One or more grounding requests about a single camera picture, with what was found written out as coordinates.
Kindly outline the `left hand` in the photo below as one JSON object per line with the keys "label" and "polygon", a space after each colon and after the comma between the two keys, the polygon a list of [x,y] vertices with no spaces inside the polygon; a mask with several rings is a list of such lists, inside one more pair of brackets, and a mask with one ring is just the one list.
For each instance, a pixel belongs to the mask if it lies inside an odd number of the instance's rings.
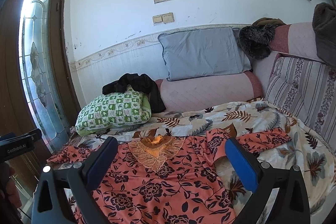
{"label": "left hand", "polygon": [[22,206],[22,202],[15,182],[11,178],[13,175],[15,175],[15,169],[6,162],[1,163],[1,184],[6,190],[9,201],[18,209]]}

